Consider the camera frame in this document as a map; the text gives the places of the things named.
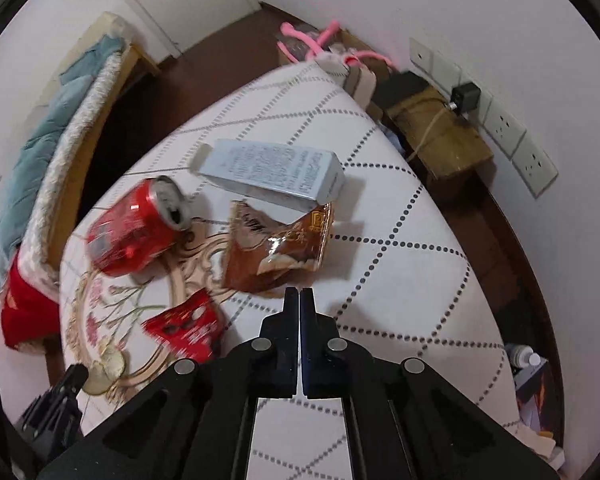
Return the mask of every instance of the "red soda can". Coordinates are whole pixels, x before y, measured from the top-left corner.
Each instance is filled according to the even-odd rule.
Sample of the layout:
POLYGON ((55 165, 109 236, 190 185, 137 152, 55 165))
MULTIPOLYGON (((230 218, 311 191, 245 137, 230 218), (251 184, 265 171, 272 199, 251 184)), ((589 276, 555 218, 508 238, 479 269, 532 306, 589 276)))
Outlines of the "red soda can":
POLYGON ((87 231, 87 253, 109 276, 144 268, 191 225, 186 199, 168 176, 147 178, 107 209, 87 231))

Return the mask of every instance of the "light switch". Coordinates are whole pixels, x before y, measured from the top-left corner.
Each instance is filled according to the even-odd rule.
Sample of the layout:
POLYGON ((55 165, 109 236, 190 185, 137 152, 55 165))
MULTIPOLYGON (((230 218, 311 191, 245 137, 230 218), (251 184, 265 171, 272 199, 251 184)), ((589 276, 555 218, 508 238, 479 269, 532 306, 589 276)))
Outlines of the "light switch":
POLYGON ((420 67, 427 74, 431 73, 431 58, 433 53, 430 48, 427 48, 413 38, 409 38, 409 56, 415 66, 420 67))

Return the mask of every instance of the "cable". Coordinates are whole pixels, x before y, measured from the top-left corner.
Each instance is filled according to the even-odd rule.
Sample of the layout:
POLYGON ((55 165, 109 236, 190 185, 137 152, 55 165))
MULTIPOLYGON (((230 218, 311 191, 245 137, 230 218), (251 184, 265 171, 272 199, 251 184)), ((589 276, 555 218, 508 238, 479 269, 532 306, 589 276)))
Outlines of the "cable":
POLYGON ((429 123, 429 126, 427 126, 427 129, 424 130, 424 135, 420 139, 420 142, 418 143, 418 145, 413 150, 413 153, 411 153, 411 155, 409 155, 409 157, 407 158, 407 162, 411 162, 413 160, 413 158, 418 154, 418 152, 420 151, 420 148, 424 144, 424 141, 427 140, 427 136, 429 135, 429 132, 433 128, 434 124, 436 124, 436 121, 440 117, 442 117, 442 114, 444 114, 447 111, 448 111, 448 108, 446 106, 442 107, 442 108, 440 108, 440 110, 438 110, 438 113, 433 116, 433 119, 429 123))
POLYGON ((416 101, 414 102, 412 105, 403 108, 402 110, 400 110, 395 117, 393 117, 393 120, 397 120, 398 118, 402 118, 403 121, 405 121, 407 123, 407 126, 412 129, 413 125, 411 124, 411 121, 409 120, 408 116, 403 116, 404 114, 412 111, 414 108, 417 108, 419 105, 424 104, 424 103, 430 103, 432 101, 438 102, 438 103, 442 103, 443 105, 447 106, 447 102, 442 98, 442 97, 425 97, 424 99, 421 99, 420 101, 416 101))

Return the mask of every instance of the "wooden block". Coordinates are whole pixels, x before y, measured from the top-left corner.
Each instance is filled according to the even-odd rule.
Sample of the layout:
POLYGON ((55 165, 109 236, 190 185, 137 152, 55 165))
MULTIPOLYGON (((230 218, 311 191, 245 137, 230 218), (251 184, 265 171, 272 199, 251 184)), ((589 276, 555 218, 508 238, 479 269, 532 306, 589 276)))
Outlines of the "wooden block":
MULTIPOLYGON (((442 94, 430 86, 389 108, 386 113, 415 149, 444 103, 442 94)), ((477 130, 451 111, 436 121, 418 152, 418 158, 435 180, 472 170, 492 157, 493 153, 477 130)))

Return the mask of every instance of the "wooden bed frame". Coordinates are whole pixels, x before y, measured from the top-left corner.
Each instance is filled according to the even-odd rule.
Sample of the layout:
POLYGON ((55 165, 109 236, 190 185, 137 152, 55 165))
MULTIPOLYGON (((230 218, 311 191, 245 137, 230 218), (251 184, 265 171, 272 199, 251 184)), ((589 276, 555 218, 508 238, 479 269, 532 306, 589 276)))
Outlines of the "wooden bed frame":
POLYGON ((62 194, 56 206, 53 227, 50 233, 48 262, 55 269, 60 270, 60 261, 62 260, 62 252, 64 245, 69 236, 75 229, 75 221, 80 207, 80 199, 82 197, 82 189, 84 180, 89 171, 91 159, 93 158, 94 150, 100 134, 104 127, 109 113, 116 102, 125 84, 129 81, 134 73, 136 66, 147 70, 152 75, 157 76, 160 69, 155 61, 138 44, 129 44, 122 53, 122 65, 120 66, 120 75, 104 103, 102 110, 91 128, 84 136, 84 140, 78 148, 74 161, 71 164, 69 173, 67 174, 62 194))

